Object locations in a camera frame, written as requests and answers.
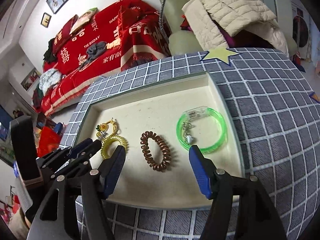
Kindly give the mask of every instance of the floor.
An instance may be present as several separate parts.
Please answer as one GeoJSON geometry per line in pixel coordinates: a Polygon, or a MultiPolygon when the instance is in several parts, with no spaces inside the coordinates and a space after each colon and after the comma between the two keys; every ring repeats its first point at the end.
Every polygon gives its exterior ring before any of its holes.
{"type": "MultiPolygon", "coordinates": [[[[302,73],[305,79],[309,82],[314,92],[320,96],[320,76],[315,74],[315,64],[313,62],[302,61],[301,65],[305,68],[306,72],[302,73]]],[[[61,111],[53,114],[51,119],[55,122],[61,122],[65,125],[69,123],[69,120],[76,109],[77,104],[68,106],[61,111]]]]}
{"type": "Polygon", "coordinates": [[[54,113],[51,116],[52,121],[54,121],[55,123],[60,122],[67,125],[76,107],[77,107],[77,104],[74,104],[71,106],[67,106],[66,108],[63,108],[59,112],[54,113]]]}
{"type": "Polygon", "coordinates": [[[313,91],[320,97],[320,75],[315,73],[315,63],[301,61],[301,65],[306,70],[305,73],[302,72],[304,78],[308,81],[309,85],[313,89],[313,91]]]}

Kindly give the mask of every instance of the yellow coiled bracelet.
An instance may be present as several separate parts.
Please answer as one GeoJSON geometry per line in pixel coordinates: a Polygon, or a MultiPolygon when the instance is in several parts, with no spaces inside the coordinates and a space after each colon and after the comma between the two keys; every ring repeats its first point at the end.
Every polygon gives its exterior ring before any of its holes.
{"type": "Polygon", "coordinates": [[[100,138],[102,141],[101,156],[104,160],[111,157],[108,155],[107,150],[113,142],[118,141],[120,145],[124,147],[124,149],[126,148],[127,143],[125,139],[119,135],[116,135],[118,129],[116,122],[113,121],[113,118],[106,123],[98,125],[96,129],[98,130],[97,137],[100,138]],[[108,137],[104,138],[104,136],[107,134],[106,131],[109,128],[109,123],[111,123],[113,126],[113,132],[108,137]]]}
{"type": "Polygon", "coordinates": [[[120,143],[120,145],[122,145],[124,147],[124,149],[126,149],[127,143],[123,137],[121,137],[119,135],[109,136],[104,140],[104,142],[102,144],[102,148],[101,148],[101,156],[104,160],[111,157],[108,155],[107,150],[108,150],[109,146],[111,145],[111,143],[116,142],[116,141],[118,141],[120,143]]]}

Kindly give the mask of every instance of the green bangle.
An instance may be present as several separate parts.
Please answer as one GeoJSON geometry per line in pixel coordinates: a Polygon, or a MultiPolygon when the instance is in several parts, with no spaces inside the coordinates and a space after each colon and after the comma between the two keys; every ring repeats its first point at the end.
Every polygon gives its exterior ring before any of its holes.
{"type": "Polygon", "coordinates": [[[185,148],[186,150],[189,150],[191,145],[187,144],[183,138],[183,129],[182,129],[183,123],[189,122],[207,115],[214,117],[218,121],[221,127],[221,135],[218,141],[214,145],[207,148],[201,148],[200,151],[203,154],[207,154],[217,150],[224,143],[227,136],[227,125],[223,116],[219,112],[213,110],[212,108],[208,108],[207,106],[201,106],[201,107],[184,112],[177,123],[177,128],[176,128],[177,137],[182,147],[185,148]]]}

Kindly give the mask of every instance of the yellow star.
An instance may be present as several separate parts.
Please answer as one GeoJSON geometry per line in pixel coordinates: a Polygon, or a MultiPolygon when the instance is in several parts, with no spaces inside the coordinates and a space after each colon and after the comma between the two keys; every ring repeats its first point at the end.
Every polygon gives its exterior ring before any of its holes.
{"type": "Polygon", "coordinates": [[[317,97],[316,93],[312,92],[310,95],[309,95],[310,98],[312,98],[314,101],[316,101],[318,104],[320,103],[320,100],[319,98],[317,97]]]}
{"type": "Polygon", "coordinates": [[[238,52],[234,52],[225,48],[209,49],[208,54],[205,55],[204,58],[200,61],[217,58],[229,65],[229,57],[239,54],[240,53],[238,52]]]}

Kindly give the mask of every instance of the red bag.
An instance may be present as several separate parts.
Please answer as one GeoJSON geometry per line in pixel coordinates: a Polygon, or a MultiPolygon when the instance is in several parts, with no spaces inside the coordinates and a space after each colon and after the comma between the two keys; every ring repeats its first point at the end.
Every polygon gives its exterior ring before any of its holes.
{"type": "Polygon", "coordinates": [[[58,149],[60,141],[61,136],[56,134],[49,127],[43,127],[37,151],[38,157],[41,158],[42,156],[58,149]]]}

